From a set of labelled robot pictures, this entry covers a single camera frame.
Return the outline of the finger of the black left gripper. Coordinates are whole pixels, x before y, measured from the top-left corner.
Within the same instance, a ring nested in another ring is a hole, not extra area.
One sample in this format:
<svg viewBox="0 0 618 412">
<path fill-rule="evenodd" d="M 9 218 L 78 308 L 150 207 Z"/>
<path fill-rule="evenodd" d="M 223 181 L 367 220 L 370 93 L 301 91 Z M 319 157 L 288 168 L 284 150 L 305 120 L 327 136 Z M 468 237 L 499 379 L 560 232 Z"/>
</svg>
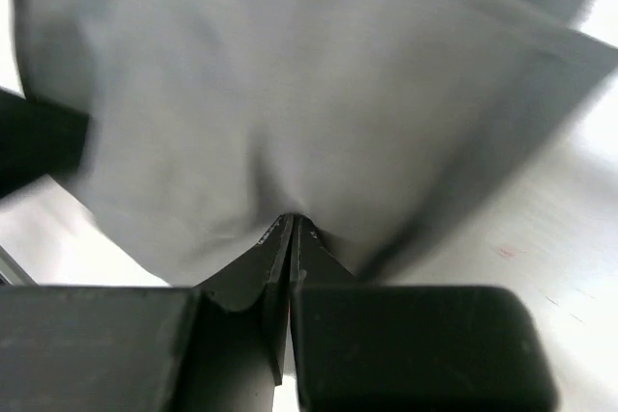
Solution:
<svg viewBox="0 0 618 412">
<path fill-rule="evenodd" d="M 53 100 L 1 90 L 1 197 L 50 176 L 71 188 L 85 171 L 93 118 Z"/>
</svg>

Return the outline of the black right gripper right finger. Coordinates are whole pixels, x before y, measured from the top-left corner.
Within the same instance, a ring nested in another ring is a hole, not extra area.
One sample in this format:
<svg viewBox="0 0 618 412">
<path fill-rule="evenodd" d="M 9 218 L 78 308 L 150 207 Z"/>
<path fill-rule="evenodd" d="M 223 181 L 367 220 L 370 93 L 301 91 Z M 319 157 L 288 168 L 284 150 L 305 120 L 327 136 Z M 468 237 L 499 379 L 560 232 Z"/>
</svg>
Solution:
<svg viewBox="0 0 618 412">
<path fill-rule="evenodd" d="M 296 217 L 291 325 L 304 411 L 553 411 L 534 321 L 505 288 L 359 282 Z"/>
</svg>

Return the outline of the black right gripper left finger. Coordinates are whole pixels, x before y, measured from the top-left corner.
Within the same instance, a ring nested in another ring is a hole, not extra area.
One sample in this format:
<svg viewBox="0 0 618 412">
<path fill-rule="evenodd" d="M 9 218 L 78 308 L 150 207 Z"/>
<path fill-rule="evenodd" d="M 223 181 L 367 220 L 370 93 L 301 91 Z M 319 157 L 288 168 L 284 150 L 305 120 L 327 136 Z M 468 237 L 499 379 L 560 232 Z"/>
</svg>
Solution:
<svg viewBox="0 0 618 412">
<path fill-rule="evenodd" d="M 1 260 L 5 411 L 268 411 L 284 370 L 289 248 L 279 217 L 193 288 L 40 287 Z"/>
</svg>

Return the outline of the grey pleated skirt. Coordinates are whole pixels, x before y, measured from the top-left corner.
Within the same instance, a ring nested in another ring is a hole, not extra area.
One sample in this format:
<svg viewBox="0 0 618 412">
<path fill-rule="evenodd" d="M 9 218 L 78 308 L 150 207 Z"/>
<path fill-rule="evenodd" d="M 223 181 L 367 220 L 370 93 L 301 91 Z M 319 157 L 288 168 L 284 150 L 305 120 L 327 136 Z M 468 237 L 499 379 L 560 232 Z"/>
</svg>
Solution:
<svg viewBox="0 0 618 412">
<path fill-rule="evenodd" d="M 280 215 L 374 279 L 425 255 L 617 65 L 585 0 L 13 0 L 25 98 L 89 114 L 66 188 L 170 284 Z"/>
</svg>

